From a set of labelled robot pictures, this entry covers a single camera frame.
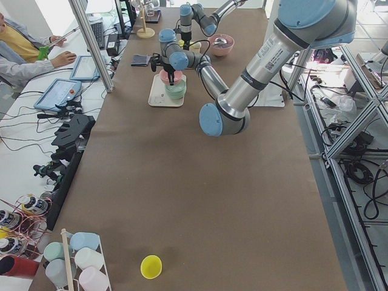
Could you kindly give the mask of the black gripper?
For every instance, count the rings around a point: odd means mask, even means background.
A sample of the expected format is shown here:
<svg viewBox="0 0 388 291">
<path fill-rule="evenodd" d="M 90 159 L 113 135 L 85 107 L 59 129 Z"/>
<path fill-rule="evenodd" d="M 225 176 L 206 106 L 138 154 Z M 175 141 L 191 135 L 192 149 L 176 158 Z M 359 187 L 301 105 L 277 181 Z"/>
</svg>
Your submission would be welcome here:
<svg viewBox="0 0 388 291">
<path fill-rule="evenodd" d="M 183 49 L 189 51 L 190 41 L 192 40 L 192 33 L 191 32 L 182 32 L 181 39 L 184 42 Z"/>
<path fill-rule="evenodd" d="M 164 56 L 160 56 L 160 63 L 163 69 L 168 73 L 169 85 L 175 85 L 175 69 L 169 63 L 169 59 Z"/>
</svg>

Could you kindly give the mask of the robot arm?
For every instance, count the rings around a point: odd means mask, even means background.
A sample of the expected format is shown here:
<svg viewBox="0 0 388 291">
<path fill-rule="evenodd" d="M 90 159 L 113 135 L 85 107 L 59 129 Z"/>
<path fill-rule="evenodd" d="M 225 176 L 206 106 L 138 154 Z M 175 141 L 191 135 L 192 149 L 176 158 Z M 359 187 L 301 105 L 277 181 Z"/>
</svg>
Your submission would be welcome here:
<svg viewBox="0 0 388 291">
<path fill-rule="evenodd" d="M 272 34 L 231 87 L 213 68 L 208 56 L 183 50 L 176 41 L 176 33 L 169 28 L 159 33 L 161 63 L 170 82 L 175 71 L 195 69 L 214 98 L 199 113 L 199 123 L 206 135 L 235 135 L 250 122 L 249 104 L 295 52 L 352 42 L 356 16 L 356 1 L 280 1 Z"/>
<path fill-rule="evenodd" d="M 201 4 L 183 4 L 179 8 L 180 26 L 175 32 L 181 35 L 183 40 L 183 49 L 189 50 L 192 40 L 192 21 L 195 21 L 206 37 L 213 36 L 221 22 L 222 18 L 233 12 L 238 7 L 245 4 L 246 1 L 227 1 L 211 15 L 206 15 L 204 7 Z"/>
</svg>

